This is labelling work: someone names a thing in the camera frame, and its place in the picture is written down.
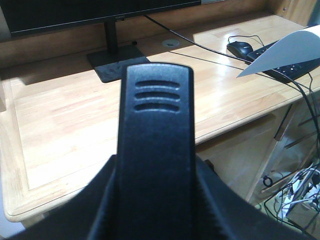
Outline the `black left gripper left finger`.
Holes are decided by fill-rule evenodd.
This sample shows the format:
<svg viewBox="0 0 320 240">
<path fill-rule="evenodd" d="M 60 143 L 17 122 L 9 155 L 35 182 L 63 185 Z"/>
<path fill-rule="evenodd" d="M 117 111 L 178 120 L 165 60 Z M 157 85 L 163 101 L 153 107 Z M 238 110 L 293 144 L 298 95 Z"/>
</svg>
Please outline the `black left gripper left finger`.
<svg viewBox="0 0 320 240">
<path fill-rule="evenodd" d="M 114 179 L 117 156 L 69 202 L 11 240 L 113 240 Z"/>
</svg>

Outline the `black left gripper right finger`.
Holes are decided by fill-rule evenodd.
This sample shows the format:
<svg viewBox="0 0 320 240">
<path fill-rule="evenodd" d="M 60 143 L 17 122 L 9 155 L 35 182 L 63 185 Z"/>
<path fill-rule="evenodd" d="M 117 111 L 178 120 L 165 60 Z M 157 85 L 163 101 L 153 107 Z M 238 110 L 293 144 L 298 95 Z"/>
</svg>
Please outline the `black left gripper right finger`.
<svg viewBox="0 0 320 240">
<path fill-rule="evenodd" d="M 310 240 L 268 217 L 232 191 L 199 157 L 196 166 L 197 240 Z"/>
</svg>

